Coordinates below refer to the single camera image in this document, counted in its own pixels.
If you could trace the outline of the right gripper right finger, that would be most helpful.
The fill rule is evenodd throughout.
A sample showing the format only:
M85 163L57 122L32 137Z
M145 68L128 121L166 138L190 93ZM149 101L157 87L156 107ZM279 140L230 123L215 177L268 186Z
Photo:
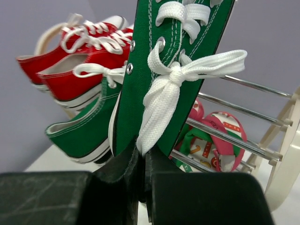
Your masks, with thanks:
M160 149L145 156L145 193L154 225L272 225L258 181L247 173L180 170Z

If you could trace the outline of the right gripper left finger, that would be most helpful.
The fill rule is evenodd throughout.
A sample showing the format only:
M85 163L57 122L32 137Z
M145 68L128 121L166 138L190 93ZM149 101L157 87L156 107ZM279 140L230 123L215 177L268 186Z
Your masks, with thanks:
M0 176L3 225L135 225L139 152L126 149L95 172L13 172Z

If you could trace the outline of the pink sandal front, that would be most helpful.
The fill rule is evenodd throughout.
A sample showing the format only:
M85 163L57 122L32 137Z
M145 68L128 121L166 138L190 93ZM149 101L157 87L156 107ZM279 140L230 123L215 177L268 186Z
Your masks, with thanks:
M200 121L204 116L204 109L203 109L203 105L201 103L201 101L197 98L193 104L193 107L188 115L189 118L196 120L196 121ZM177 142L175 144L175 147L173 148L174 150L179 151L180 147L182 145L182 141L186 135L186 133L192 128L191 125L188 124L184 124L179 137L177 139Z

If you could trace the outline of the pink sandal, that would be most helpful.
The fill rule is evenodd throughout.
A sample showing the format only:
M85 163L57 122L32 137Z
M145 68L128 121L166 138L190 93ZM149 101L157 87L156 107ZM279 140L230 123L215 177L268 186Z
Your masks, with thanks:
M200 122L237 139L247 141L247 135L239 120L227 112L212 112ZM191 128L177 149L217 172L232 172L240 164L245 150L210 135L198 128Z
M197 98L193 104L193 107L188 115L189 118L196 120L196 121L200 121L204 116L204 109L203 109L203 105L201 103L201 101ZM180 147L182 145L182 141L186 135L186 133L192 128L191 125L188 124L184 124L179 137L177 139L177 142L175 144L175 147L173 148L174 150L179 151Z

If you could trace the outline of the pink sandal back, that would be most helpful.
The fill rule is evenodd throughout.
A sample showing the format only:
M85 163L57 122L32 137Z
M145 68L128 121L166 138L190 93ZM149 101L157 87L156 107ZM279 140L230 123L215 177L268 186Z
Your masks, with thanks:
M247 135L239 120L227 112L212 112L200 122L237 139L247 141ZM210 135L198 128L191 128L177 149L217 172L232 172L240 164L245 150Z

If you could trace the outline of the green sneaker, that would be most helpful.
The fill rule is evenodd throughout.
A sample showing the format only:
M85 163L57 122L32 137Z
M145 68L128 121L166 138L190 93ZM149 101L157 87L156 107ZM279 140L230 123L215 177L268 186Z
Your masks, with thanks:
M173 149L204 79L244 70L247 52L217 53L233 0L140 0L121 93L111 117L114 156Z
M67 122L50 125L46 136L73 161L85 164L105 163L110 157L108 126L118 95L121 91L126 67L109 69L96 63L83 63L73 72L87 79L102 75L101 91L95 100Z

